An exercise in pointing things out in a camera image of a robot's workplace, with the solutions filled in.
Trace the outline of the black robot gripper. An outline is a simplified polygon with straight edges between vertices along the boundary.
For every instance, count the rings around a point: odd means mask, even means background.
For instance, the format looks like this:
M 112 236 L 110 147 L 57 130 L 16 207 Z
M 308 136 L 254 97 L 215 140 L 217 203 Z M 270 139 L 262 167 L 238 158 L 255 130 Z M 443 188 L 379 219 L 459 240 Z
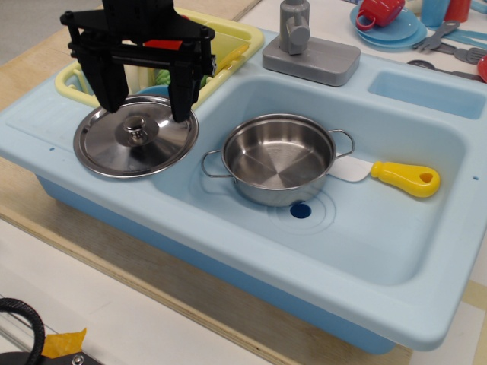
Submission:
M 104 1 L 101 10 L 66 11 L 61 24 L 71 36 L 69 48 L 99 104 L 115 113 L 129 93 L 124 64 L 168 67 L 173 119 L 190 117 L 199 98 L 202 75 L 213 75 L 213 29 L 178 14 L 172 1 Z M 149 39 L 183 40 L 178 50 L 144 46 Z

